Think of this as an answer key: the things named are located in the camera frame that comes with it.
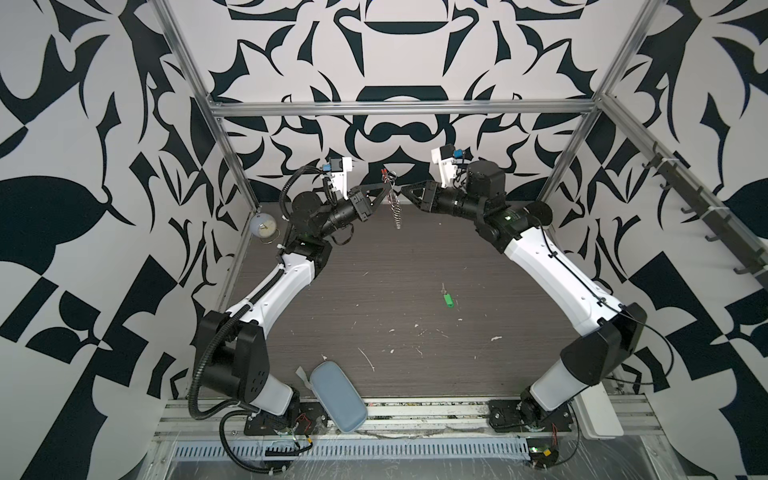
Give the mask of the red handled keyring tool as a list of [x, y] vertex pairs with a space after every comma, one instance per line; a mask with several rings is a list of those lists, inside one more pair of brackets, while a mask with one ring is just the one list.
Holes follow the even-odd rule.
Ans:
[[390, 170], [388, 170], [387, 168], [381, 169], [381, 175], [382, 175], [382, 182], [388, 188], [387, 200], [390, 205], [395, 228], [397, 230], [400, 230], [402, 228], [401, 206], [398, 200], [398, 192], [395, 190], [397, 175], [394, 172], [391, 172]]

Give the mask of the key with green tag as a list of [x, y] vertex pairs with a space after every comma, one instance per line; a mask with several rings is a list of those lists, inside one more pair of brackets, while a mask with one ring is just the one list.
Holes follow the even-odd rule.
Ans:
[[455, 307], [455, 303], [454, 303], [453, 297], [447, 291], [444, 283], [441, 284], [441, 295], [442, 295], [443, 300], [444, 300], [444, 302], [445, 302], [445, 304], [446, 304], [446, 306], [448, 308], [454, 308]]

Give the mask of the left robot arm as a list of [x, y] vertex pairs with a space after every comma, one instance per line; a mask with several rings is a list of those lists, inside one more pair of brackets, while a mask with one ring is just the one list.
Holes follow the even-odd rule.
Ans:
[[295, 393], [270, 372], [268, 334], [327, 265], [331, 235], [367, 221], [391, 190], [389, 184], [361, 185], [346, 198], [323, 201], [314, 192], [303, 192], [293, 199], [274, 269], [242, 300], [206, 314], [198, 324], [187, 393], [193, 419], [204, 420], [229, 407], [274, 416], [289, 410]]

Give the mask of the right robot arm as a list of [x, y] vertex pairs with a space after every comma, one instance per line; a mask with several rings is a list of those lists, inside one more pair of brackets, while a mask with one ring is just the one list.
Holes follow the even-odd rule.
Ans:
[[507, 201], [505, 174], [498, 165], [474, 161], [466, 172], [463, 184], [430, 180], [406, 185], [401, 192], [425, 212], [472, 221], [481, 238], [542, 287], [577, 332], [577, 339], [521, 396], [522, 422], [538, 424], [634, 354], [647, 315], [638, 304], [624, 304], [599, 287], [552, 243], [545, 231], [552, 221], [547, 204]]

